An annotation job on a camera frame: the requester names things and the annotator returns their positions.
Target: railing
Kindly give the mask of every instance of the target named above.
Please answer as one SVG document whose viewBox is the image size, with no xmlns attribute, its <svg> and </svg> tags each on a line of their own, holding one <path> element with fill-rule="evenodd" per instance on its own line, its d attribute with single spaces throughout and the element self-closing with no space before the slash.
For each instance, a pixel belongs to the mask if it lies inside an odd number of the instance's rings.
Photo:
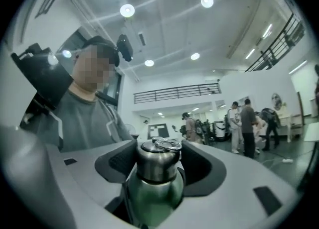
<svg viewBox="0 0 319 229">
<path fill-rule="evenodd" d="M 269 70 L 301 40 L 304 34 L 304 26 L 292 14 L 273 43 L 245 72 Z"/>
<path fill-rule="evenodd" d="M 136 93 L 134 94 L 134 104 L 212 94 L 221 94 L 218 82 Z"/>
</svg>

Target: ceiling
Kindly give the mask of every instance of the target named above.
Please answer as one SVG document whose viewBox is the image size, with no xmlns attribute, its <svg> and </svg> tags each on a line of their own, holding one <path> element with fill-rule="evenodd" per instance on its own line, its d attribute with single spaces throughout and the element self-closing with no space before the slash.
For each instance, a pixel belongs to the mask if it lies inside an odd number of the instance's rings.
<svg viewBox="0 0 319 229">
<path fill-rule="evenodd" d="M 85 0 L 112 40 L 125 33 L 133 60 L 121 62 L 142 80 L 165 74 L 202 72 L 211 75 L 246 70 L 266 50 L 285 25 L 274 0 L 214 0 L 204 8 L 200 0 Z M 126 3 L 135 7 L 130 18 L 120 15 Z M 255 46 L 269 24 L 272 34 Z M 146 42 L 139 38 L 142 33 Z M 255 48 L 249 59 L 247 54 Z M 199 53 L 193 61 L 191 54 Z M 151 59 L 154 66 L 144 62 Z"/>
<path fill-rule="evenodd" d="M 199 103 L 199 104 L 189 104 L 189 105 L 183 105 L 183 106 L 174 106 L 174 107 L 166 107 L 162 109 L 155 109 L 155 110 L 145 110 L 145 111 L 139 111 L 138 114 L 152 118 L 152 117 L 161 117 L 158 113 L 162 113 L 163 116 L 181 116 L 184 112 L 192 112 L 192 114 L 198 114 L 198 113 L 204 113 L 208 112 L 212 109 L 211 102 L 209 103 Z"/>
</svg>

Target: machine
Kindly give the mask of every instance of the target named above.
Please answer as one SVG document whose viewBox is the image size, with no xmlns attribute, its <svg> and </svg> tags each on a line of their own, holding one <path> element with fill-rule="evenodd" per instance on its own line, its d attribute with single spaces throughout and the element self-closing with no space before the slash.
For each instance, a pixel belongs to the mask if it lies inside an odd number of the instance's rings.
<svg viewBox="0 0 319 229">
<path fill-rule="evenodd" d="M 37 90 L 37 102 L 53 110 Z M 174 134 L 148 124 L 136 140 L 60 153 L 18 126 L 0 126 L 0 166 L 32 214 L 57 229 L 266 228 L 298 197 L 259 162 Z"/>
</svg>

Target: man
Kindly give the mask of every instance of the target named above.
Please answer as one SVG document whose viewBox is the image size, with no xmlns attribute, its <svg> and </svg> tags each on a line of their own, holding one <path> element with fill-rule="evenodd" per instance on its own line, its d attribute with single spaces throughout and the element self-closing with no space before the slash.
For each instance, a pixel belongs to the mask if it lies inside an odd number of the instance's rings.
<svg viewBox="0 0 319 229">
<path fill-rule="evenodd" d="M 202 144 L 201 137 L 196 133 L 196 121 L 190 118 L 187 112 L 182 114 L 182 120 L 186 121 L 186 139 Z"/>
<path fill-rule="evenodd" d="M 238 144 L 243 143 L 243 137 L 241 133 L 240 115 L 238 112 L 238 102 L 233 102 L 231 110 L 229 110 L 228 118 L 231 130 L 231 151 L 235 154 L 239 154 Z"/>
<path fill-rule="evenodd" d="M 255 117 L 254 110 L 251 108 L 251 102 L 249 99 L 245 100 L 245 107 L 240 113 L 241 116 L 241 130 L 244 138 L 245 156 L 254 159 L 255 154 L 255 136 L 253 131 L 253 125 L 257 125 L 258 122 Z"/>
<path fill-rule="evenodd" d="M 260 118 L 267 122 L 267 130 L 266 130 L 266 145 L 263 148 L 263 151 L 269 151 L 270 150 L 270 133 L 274 133 L 275 138 L 275 148 L 279 146 L 279 136 L 277 133 L 278 124 L 276 123 L 275 117 L 278 117 L 276 112 L 269 108 L 264 108 L 260 114 Z"/>
<path fill-rule="evenodd" d="M 31 119 L 26 130 L 61 152 L 89 149 L 133 139 L 115 110 L 95 96 L 119 65 L 110 41 L 95 36 L 75 55 L 73 83 L 58 107 Z"/>
</svg>

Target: metal railing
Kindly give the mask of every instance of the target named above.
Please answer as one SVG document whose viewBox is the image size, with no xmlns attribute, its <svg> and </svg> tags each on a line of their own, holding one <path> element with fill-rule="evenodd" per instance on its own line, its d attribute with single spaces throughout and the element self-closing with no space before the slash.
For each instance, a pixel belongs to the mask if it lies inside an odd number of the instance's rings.
<svg viewBox="0 0 319 229">
<path fill-rule="evenodd" d="M 136 93 L 134 94 L 134 104 L 212 94 L 221 94 L 218 82 Z"/>
<path fill-rule="evenodd" d="M 304 34 L 303 24 L 292 14 L 273 43 L 245 72 L 269 70 L 301 40 Z"/>
</svg>

